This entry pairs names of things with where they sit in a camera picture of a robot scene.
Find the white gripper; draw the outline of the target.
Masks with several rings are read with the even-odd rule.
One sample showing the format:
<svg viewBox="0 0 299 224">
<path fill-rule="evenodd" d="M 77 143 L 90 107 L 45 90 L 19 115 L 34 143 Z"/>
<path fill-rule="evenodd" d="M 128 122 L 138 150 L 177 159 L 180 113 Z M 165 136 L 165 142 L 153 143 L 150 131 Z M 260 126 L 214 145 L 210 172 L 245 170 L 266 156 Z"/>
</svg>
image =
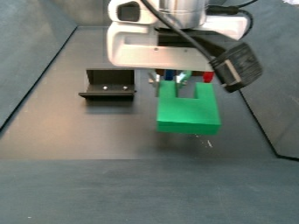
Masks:
<svg viewBox="0 0 299 224">
<path fill-rule="evenodd" d="M 182 70 L 174 75 L 174 93 L 186 84 L 192 71 L 209 71 L 209 61 L 184 40 L 158 43 L 158 34 L 169 29 L 150 10 L 157 10 L 177 28 L 202 35 L 213 33 L 237 40 L 246 20 L 240 16 L 205 14 L 209 0 L 110 0 L 106 13 L 112 24 L 106 30 L 106 56 L 117 67 Z M 160 75 L 148 74 L 148 83 L 158 96 Z"/>
</svg>

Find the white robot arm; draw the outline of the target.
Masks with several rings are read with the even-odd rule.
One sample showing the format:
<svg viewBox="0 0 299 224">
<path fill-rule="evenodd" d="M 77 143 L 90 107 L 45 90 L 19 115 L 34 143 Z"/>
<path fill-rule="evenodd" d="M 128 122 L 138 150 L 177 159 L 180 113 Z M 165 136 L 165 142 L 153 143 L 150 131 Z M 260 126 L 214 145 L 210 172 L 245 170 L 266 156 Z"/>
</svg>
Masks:
<svg viewBox="0 0 299 224">
<path fill-rule="evenodd" d="M 216 73 L 228 92 L 240 90 L 245 76 L 228 52 L 208 37 L 233 41 L 213 17 L 206 22 L 206 0 L 110 0 L 106 12 L 106 56 L 118 67 Z"/>
</svg>

